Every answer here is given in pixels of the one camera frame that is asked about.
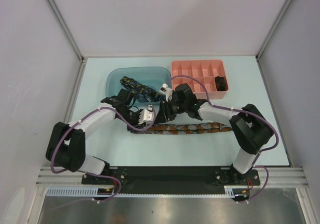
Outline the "orange floral tie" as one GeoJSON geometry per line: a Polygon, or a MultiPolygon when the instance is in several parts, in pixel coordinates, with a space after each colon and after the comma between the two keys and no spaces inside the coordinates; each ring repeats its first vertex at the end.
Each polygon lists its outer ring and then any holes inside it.
{"type": "Polygon", "coordinates": [[[200,124],[154,124],[148,130],[141,132],[127,127],[127,131],[134,134],[157,134],[157,135],[179,135],[179,134],[206,134],[232,131],[231,127],[211,122],[200,124]]]}

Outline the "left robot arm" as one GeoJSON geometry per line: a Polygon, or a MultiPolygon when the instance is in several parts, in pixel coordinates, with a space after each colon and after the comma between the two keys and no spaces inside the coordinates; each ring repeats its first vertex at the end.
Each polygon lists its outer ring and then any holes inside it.
{"type": "Polygon", "coordinates": [[[129,107],[132,99],[129,91],[121,89],[117,95],[102,99],[95,109],[78,121],[55,124],[45,154],[51,163],[51,171],[55,174],[64,171],[88,173],[98,183],[108,182],[111,176],[109,164],[86,154],[86,140],[103,125],[116,119],[137,132],[145,132],[152,127],[156,118],[155,108],[148,105],[134,112],[129,107]]]}

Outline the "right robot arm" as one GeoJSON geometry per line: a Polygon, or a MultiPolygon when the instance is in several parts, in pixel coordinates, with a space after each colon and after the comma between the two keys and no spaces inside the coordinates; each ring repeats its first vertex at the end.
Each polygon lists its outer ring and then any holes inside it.
{"type": "Polygon", "coordinates": [[[240,149],[231,165],[231,180],[235,184],[247,181],[248,171],[253,167],[259,151],[275,133],[257,107],[247,104],[235,110],[214,106],[209,100],[198,99],[186,83],[178,85],[174,90],[163,84],[160,92],[165,97],[159,103],[155,123],[167,123],[185,113],[189,118],[218,122],[232,129],[240,149]]]}

